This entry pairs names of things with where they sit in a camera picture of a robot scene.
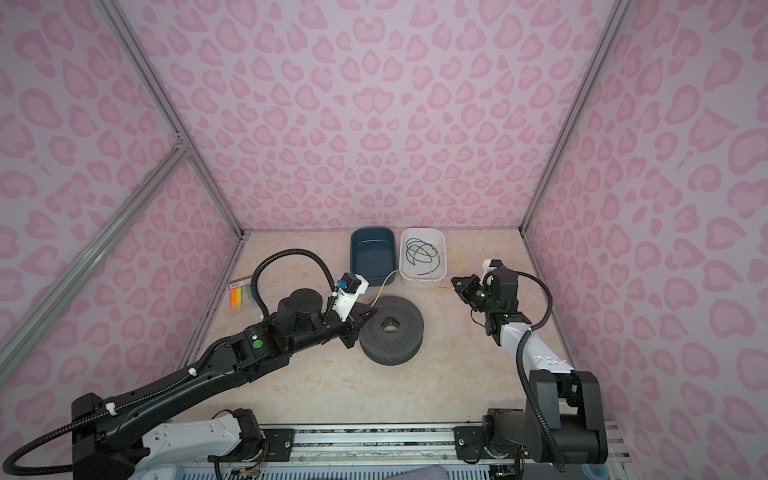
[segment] pink wall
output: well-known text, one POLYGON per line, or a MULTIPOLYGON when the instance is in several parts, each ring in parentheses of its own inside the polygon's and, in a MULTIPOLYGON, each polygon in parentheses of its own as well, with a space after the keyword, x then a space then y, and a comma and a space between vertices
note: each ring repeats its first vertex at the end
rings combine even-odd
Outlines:
POLYGON ((87 0, 4 2, 0 59, 2 343, 172 140, 87 0))
POLYGON ((121 3, 246 227, 517 226, 613 0, 121 3))
MULTIPOLYGON (((0 392, 0 457, 69 422, 70 403, 178 368, 233 237, 184 164, 0 392)), ((69 437, 28 465, 69 463, 69 437)))
POLYGON ((643 0, 535 222, 645 478, 768 477, 767 17, 643 0))

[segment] spool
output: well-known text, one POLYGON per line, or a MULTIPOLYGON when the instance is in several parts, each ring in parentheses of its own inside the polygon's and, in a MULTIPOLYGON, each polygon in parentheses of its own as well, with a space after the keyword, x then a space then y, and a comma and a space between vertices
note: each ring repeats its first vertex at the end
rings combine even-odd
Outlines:
POLYGON ((400 296, 382 296, 376 307, 379 312, 360 330, 363 352, 381 365, 407 362, 422 346, 424 319, 421 312, 400 296))

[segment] yellow wire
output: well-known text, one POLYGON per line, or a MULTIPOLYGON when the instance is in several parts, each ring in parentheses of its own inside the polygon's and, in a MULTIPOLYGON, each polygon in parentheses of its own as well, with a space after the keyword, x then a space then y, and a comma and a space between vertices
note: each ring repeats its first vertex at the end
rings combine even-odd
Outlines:
MULTIPOLYGON (((451 246, 451 245, 450 245, 449 243, 444 243, 443 245, 433 245, 432 247, 450 247, 450 246, 451 246)), ((377 301, 379 301, 379 297, 381 297, 381 295, 382 295, 382 292, 384 291, 384 286, 386 286, 386 281, 387 281, 387 280, 389 280, 389 278, 390 278, 390 277, 391 277, 393 274, 395 274, 395 273, 398 273, 398 272, 400 272, 400 274, 401 274, 401 275, 403 275, 405 278, 408 278, 408 279, 410 279, 410 280, 413 280, 414 282, 417 282, 417 283, 421 283, 423 286, 428 286, 428 287, 430 287, 430 288, 440 288, 440 289, 444 289, 444 288, 451 288, 451 287, 452 287, 452 285, 445 285, 445 286, 440 286, 440 285, 437 285, 437 284, 435 283, 435 279, 432 277, 432 263, 435 261, 435 258, 439 258, 439 257, 440 257, 440 256, 442 256, 442 255, 454 255, 454 256, 458 257, 458 261, 459 261, 459 264, 458 264, 458 275, 457 275, 457 276, 461 276, 461 275, 462 275, 462 271, 464 270, 464 265, 465 265, 464 257, 462 257, 460 254, 458 254, 458 253, 456 253, 456 252, 448 252, 448 251, 445 251, 445 252, 443 252, 443 253, 438 253, 438 254, 437 254, 437 255, 435 255, 435 256, 432 258, 432 260, 429 262, 429 280, 432 282, 432 285, 429 285, 428 283, 423 283, 422 281, 420 281, 420 280, 418 280, 418 279, 416 279, 416 278, 413 278, 412 276, 408 275, 407 273, 403 272, 402 270, 393 270, 393 271, 392 271, 392 272, 391 272, 389 275, 387 275, 387 276, 386 276, 386 278, 384 279, 384 283, 382 283, 382 287, 379 289, 379 294, 378 294, 378 295, 376 295, 376 298, 373 300, 373 303, 371 303, 371 306, 374 306, 374 305, 376 304, 376 302, 377 302, 377 301)))

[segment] marble-patterned surface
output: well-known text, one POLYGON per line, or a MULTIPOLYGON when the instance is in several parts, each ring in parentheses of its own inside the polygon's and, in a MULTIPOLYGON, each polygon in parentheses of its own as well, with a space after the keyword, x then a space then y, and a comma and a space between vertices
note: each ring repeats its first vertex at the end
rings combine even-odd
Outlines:
MULTIPOLYGON (((401 231, 395 229, 398 241, 401 231)), ((500 258, 510 268, 533 273, 517 230, 444 233, 449 251, 466 260, 462 275, 481 273, 485 258, 500 258)), ((351 230, 253 233, 233 278, 249 275, 279 250, 306 248, 320 255, 338 279, 349 269, 351 234, 351 230)), ((451 276, 458 275, 457 259, 449 259, 446 285, 451 276)), ((262 273, 259 290, 272 312, 280 299, 305 287, 323 296, 329 292, 320 268, 306 257, 294 256, 270 265, 262 273)), ((361 298, 371 301, 378 290, 372 287, 361 298)), ((249 408, 262 423, 463 422, 479 421, 490 407, 524 406, 514 359, 469 319, 469 307, 453 289, 408 289, 398 276, 385 286, 384 294, 411 300, 424 317, 422 348, 405 364, 381 366, 368 359, 359 344, 348 350, 335 339, 297 353, 287 367, 254 383, 202 402, 179 415, 177 421, 207 419, 225 408, 249 408)), ((521 280, 519 299, 521 311, 532 321, 544 314, 544 296, 533 282, 521 280)), ((241 331, 258 322, 259 316, 255 303, 237 314, 222 305, 205 344, 241 331)), ((475 318, 482 321, 482 315, 476 313, 475 318)), ((564 355, 553 322, 539 334, 558 355, 564 355)))

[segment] white cable tie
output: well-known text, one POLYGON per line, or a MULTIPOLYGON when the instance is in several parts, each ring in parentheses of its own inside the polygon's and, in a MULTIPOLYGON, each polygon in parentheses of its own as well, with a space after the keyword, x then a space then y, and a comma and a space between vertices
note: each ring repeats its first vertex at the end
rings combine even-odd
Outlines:
POLYGON ((104 405, 104 408, 106 408, 109 414, 112 415, 113 417, 118 416, 118 411, 115 409, 115 407, 116 405, 114 404, 114 402, 109 402, 108 404, 104 405))

